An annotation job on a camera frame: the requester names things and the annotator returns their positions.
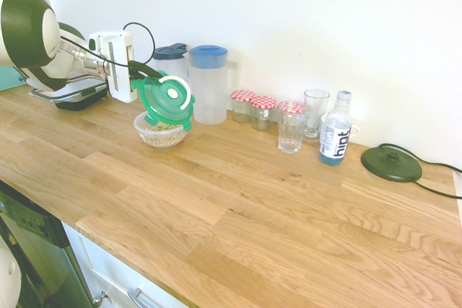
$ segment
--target water bottle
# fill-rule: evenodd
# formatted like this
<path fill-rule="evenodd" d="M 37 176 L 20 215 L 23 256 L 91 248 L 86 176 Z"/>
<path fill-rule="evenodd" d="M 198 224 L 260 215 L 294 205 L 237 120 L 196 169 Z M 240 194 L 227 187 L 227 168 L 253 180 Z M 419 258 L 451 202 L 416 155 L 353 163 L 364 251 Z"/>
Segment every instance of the water bottle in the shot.
<path fill-rule="evenodd" d="M 326 125 L 322 135 L 319 159 L 329 166 L 340 165 L 344 161 L 349 134 L 353 125 L 349 114 L 349 103 L 352 93 L 341 90 L 333 110 L 326 117 Z"/>

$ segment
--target plastic food container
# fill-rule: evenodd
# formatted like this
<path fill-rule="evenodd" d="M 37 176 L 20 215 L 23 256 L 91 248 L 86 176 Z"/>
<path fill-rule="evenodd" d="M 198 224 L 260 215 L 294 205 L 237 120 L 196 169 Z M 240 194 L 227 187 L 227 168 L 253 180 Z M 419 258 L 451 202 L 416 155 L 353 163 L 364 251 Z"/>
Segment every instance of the plastic food container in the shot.
<path fill-rule="evenodd" d="M 256 130 L 269 130 L 272 127 L 271 118 L 276 106 L 272 97 L 259 95 L 250 101 L 252 107 L 252 128 Z"/>
<path fill-rule="evenodd" d="M 250 122 L 250 100 L 255 96 L 248 90 L 236 90 L 231 94 L 232 119 L 238 123 Z"/>
<path fill-rule="evenodd" d="M 145 121 L 147 111 L 138 115 L 133 122 L 135 129 L 138 131 L 139 136 L 146 144 L 153 146 L 157 149 L 170 149 L 179 144 L 188 134 L 184 131 L 183 126 L 175 126 L 170 130 L 153 131 L 153 128 L 170 127 L 169 124 L 159 122 L 155 127 Z"/>

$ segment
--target dark blue lid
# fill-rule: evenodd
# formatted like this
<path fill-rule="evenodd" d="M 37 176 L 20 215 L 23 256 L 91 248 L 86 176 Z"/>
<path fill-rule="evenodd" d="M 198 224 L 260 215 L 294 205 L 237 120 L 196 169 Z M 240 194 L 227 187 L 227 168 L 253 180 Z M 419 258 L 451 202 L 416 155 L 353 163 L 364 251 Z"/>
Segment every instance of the dark blue lid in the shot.
<path fill-rule="evenodd" d="M 189 62 L 199 69 L 218 69 L 226 66 L 228 50 L 214 45 L 203 45 L 189 51 Z"/>
<path fill-rule="evenodd" d="M 184 43 L 176 43 L 175 45 L 156 48 L 154 59 L 158 61 L 166 61 L 171 59 L 184 58 L 183 54 L 188 52 Z"/>

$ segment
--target drinking glass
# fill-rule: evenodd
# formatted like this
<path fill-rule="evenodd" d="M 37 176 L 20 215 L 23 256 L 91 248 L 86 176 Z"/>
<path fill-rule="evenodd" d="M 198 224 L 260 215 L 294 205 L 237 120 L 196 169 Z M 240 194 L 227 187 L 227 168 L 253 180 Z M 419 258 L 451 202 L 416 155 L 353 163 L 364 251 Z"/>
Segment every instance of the drinking glass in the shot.
<path fill-rule="evenodd" d="M 305 105 L 309 107 L 308 119 L 304 139 L 308 142 L 319 141 L 319 125 L 321 124 L 321 116 L 325 113 L 327 102 L 331 95 L 321 89 L 309 89 L 305 91 Z"/>

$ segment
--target silver handle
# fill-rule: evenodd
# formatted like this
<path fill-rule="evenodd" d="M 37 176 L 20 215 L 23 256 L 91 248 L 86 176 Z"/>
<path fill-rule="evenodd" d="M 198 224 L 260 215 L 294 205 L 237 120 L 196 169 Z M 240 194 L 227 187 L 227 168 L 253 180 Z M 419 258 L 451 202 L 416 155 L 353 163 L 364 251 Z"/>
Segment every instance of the silver handle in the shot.
<path fill-rule="evenodd" d="M 162 308 L 160 305 L 156 304 L 153 302 L 154 306 L 148 307 L 145 305 L 143 302 L 141 302 L 138 298 L 139 295 L 141 295 L 143 291 L 141 291 L 140 288 L 136 289 L 130 289 L 127 291 L 128 297 L 131 298 L 131 300 L 139 307 L 139 308 Z"/>

